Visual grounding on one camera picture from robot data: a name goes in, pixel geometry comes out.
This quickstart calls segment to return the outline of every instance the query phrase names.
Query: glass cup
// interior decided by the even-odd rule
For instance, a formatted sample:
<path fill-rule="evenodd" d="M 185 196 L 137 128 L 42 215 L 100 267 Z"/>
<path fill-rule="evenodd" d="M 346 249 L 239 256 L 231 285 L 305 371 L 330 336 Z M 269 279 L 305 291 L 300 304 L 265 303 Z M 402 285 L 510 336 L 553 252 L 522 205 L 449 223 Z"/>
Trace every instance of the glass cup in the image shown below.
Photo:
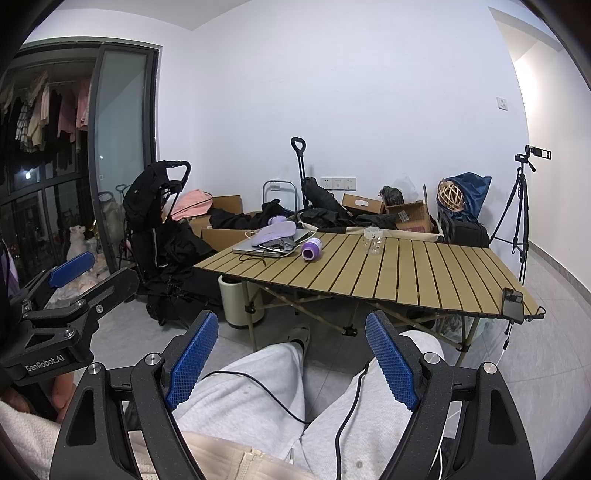
<path fill-rule="evenodd" d="M 384 245 L 384 231 L 376 226 L 366 227 L 363 229 L 363 241 L 368 255 L 379 255 Z"/>

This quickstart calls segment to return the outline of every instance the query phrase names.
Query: tripod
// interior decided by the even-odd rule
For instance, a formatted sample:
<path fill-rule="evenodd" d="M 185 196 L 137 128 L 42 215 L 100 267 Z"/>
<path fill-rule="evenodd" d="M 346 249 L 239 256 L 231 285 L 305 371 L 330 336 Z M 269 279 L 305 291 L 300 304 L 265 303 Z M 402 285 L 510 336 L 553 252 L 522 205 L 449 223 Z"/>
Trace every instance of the tripod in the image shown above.
<path fill-rule="evenodd" d="M 517 167 L 517 179 L 515 184 L 513 185 L 513 190 L 511 190 L 511 194 L 509 195 L 509 200 L 507 200 L 507 205 L 505 206 L 505 211 L 503 215 L 501 215 L 501 220 L 497 224 L 494 233 L 491 236 L 491 242 L 496 238 L 502 242 L 507 244 L 511 244 L 513 246 L 513 252 L 515 250 L 519 250 L 519 263 L 521 263 L 521 268 L 519 269 L 519 281 L 521 283 L 525 282 L 525 269 L 527 266 L 527 252 L 530 250 L 530 205 L 528 203 L 528 196 L 527 196 L 527 180 L 525 178 L 525 165 L 528 164 L 531 168 L 531 171 L 535 172 L 535 167 L 530 162 L 530 155 L 534 154 L 536 157 L 546 158 L 550 160 L 552 158 L 552 153 L 549 150 L 542 150 L 541 148 L 531 147 L 530 145 L 525 146 L 525 154 L 518 153 L 515 156 L 515 161 L 519 162 L 520 165 Z M 515 226 L 515 236 L 513 237 L 513 241 L 505 240 L 504 238 L 497 237 L 496 234 L 499 231 L 499 227 L 503 223 L 505 219 L 505 215 L 515 198 L 515 193 L 519 198 L 519 209 L 517 213 L 517 225 Z M 523 212 L 523 241 L 519 241 L 519 227 L 521 226 L 521 212 Z"/>

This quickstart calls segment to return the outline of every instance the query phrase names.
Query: black stroller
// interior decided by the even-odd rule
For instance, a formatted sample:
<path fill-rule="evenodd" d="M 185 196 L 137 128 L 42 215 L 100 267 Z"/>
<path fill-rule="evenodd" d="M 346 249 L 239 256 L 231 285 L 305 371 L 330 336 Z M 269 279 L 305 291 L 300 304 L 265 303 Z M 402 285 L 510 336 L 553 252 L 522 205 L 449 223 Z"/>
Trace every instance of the black stroller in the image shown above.
<path fill-rule="evenodd" d="M 182 180 L 170 180 L 167 169 L 185 167 Z M 198 300 L 205 306 L 220 306 L 217 275 L 193 267 L 215 251 L 193 234 L 188 221 L 177 222 L 163 207 L 174 195 L 170 212 L 183 191 L 191 165 L 186 161 L 159 161 L 148 165 L 125 194 L 126 233 L 141 280 L 139 296 L 147 296 L 146 309 L 160 325 L 181 321 L 178 299 Z"/>

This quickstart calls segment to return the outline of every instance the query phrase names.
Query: plaid shirt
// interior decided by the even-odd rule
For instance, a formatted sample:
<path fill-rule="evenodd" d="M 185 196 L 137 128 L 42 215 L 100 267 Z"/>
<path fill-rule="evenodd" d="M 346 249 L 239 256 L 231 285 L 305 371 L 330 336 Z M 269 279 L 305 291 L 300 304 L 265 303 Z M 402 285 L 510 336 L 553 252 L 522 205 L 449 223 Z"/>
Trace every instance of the plaid shirt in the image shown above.
<path fill-rule="evenodd" d="M 20 140 L 21 149 L 28 153 L 33 153 L 36 150 L 36 148 L 33 147 L 31 137 L 27 136 L 27 132 L 29 130 L 29 122 L 31 121 L 32 113 L 33 109 L 26 103 L 23 104 L 21 108 L 21 113 L 18 115 L 17 133 L 14 137 L 14 140 Z"/>

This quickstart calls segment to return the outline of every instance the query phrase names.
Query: wicker ball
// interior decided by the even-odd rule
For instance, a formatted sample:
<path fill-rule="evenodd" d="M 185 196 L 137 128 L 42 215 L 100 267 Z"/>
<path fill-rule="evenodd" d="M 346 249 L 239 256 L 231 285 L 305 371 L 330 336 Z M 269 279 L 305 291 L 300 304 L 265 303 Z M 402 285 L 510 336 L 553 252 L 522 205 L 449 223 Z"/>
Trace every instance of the wicker ball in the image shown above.
<path fill-rule="evenodd" d="M 464 194 L 451 180 L 439 182 L 437 200 L 452 212 L 461 212 L 464 209 Z"/>

